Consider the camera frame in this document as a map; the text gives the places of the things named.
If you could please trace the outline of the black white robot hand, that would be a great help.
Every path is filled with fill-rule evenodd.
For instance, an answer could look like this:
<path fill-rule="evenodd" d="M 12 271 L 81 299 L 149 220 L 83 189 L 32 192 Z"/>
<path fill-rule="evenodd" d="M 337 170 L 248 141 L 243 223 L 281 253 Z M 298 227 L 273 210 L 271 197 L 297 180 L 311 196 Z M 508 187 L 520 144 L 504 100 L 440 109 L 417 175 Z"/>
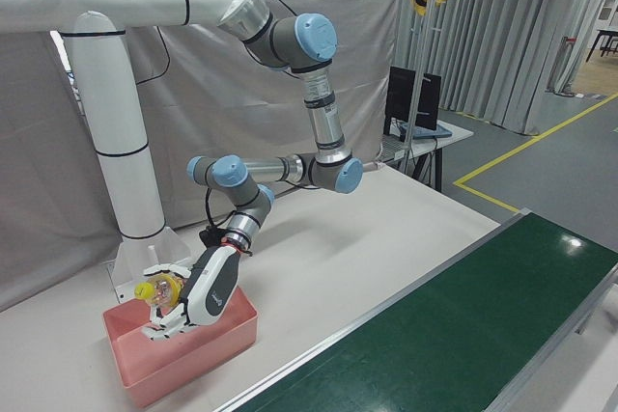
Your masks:
<path fill-rule="evenodd" d="M 212 246 L 190 268 L 173 263 L 147 268 L 145 277 L 161 274 L 183 277 L 185 282 L 178 304 L 165 316 L 152 309 L 150 324 L 142 327 L 142 333 L 163 340 L 216 323 L 237 287 L 239 259 L 232 246 Z"/>

